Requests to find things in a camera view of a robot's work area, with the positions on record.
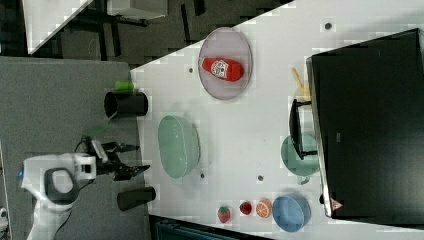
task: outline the blue bowl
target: blue bowl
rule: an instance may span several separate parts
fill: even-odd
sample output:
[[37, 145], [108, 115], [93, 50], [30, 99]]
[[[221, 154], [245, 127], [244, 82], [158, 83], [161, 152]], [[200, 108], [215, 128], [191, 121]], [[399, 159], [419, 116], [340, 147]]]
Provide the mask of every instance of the blue bowl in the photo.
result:
[[297, 232], [311, 218], [308, 201], [295, 194], [275, 199], [272, 214], [277, 225], [286, 232]]

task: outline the gray carpet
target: gray carpet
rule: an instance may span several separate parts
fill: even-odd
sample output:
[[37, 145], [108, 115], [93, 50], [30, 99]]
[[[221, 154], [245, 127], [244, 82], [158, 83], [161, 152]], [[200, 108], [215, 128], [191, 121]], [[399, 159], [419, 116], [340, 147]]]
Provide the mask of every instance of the gray carpet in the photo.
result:
[[[17, 174], [26, 158], [73, 152], [84, 129], [105, 119], [103, 99], [116, 80], [129, 79], [126, 63], [31, 58], [0, 58], [0, 139], [13, 240], [26, 239], [34, 200]], [[113, 120], [97, 136], [102, 142], [139, 144], [135, 118]], [[121, 154], [141, 165], [139, 151]], [[80, 192], [68, 222], [56, 239], [149, 239], [145, 206], [121, 212], [116, 196], [144, 186], [139, 175], [127, 182], [98, 176]]]

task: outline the green plate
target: green plate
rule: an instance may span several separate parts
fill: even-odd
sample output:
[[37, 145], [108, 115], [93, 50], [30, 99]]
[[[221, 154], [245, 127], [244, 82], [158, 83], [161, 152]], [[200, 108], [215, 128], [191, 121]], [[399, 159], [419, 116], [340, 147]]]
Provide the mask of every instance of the green plate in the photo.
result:
[[199, 138], [193, 125], [184, 118], [166, 116], [158, 130], [162, 166], [172, 178], [190, 173], [200, 158]]

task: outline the black mug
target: black mug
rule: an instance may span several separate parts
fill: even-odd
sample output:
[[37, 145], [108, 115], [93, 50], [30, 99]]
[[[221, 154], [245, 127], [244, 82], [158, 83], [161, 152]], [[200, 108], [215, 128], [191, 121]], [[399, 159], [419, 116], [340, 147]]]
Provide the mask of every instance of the black mug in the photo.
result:
[[142, 92], [135, 95], [108, 92], [105, 96], [104, 107], [108, 118], [114, 114], [116, 117], [145, 116], [149, 109], [149, 102]]
[[137, 206], [153, 201], [155, 198], [155, 189], [153, 187], [144, 187], [118, 193], [116, 200], [118, 202], [119, 209], [125, 212]]

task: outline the ketchup bottle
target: ketchup bottle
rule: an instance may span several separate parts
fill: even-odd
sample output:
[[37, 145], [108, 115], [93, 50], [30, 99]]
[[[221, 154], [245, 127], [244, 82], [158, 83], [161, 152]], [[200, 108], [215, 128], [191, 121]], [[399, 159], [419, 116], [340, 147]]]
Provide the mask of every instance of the ketchup bottle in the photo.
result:
[[229, 82], [237, 82], [244, 73], [239, 62], [228, 58], [203, 58], [200, 64], [215, 77]]

